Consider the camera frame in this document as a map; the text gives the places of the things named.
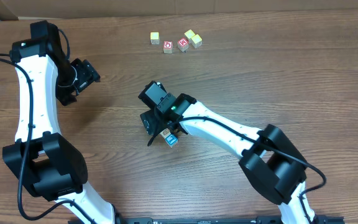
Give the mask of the white block yellow sides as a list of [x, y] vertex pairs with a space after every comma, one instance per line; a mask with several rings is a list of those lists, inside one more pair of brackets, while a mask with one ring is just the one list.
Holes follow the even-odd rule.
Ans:
[[168, 138], [169, 136], [172, 135], [171, 131], [168, 129], [168, 128], [165, 128], [163, 131], [160, 132], [160, 135], [166, 139]]

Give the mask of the white block blue letter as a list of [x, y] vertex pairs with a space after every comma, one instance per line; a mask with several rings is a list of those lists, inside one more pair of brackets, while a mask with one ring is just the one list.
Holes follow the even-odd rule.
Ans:
[[170, 147], [173, 147], [177, 144], [178, 139], [175, 135], [170, 134], [165, 138], [165, 141]]

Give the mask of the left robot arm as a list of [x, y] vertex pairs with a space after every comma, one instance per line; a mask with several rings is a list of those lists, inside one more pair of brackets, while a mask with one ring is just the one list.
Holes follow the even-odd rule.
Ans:
[[61, 134], [57, 104], [66, 106], [100, 79], [87, 60], [69, 60], [63, 31], [48, 21], [30, 25], [31, 38], [13, 43], [10, 59], [19, 80], [15, 143], [2, 149], [19, 190], [64, 205], [82, 223], [115, 223], [116, 213], [88, 181], [81, 152]]

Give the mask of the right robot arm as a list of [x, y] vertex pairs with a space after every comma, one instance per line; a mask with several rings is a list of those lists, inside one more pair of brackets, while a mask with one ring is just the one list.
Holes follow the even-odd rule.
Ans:
[[279, 216], [230, 220], [223, 223], [344, 223], [343, 217], [317, 215], [306, 194], [322, 188], [326, 176], [307, 162], [278, 127], [253, 128], [220, 116], [190, 95], [175, 97], [152, 81], [139, 94], [149, 107], [140, 115], [152, 139], [162, 135], [174, 146], [178, 132], [198, 136], [238, 158], [251, 186], [278, 206]]

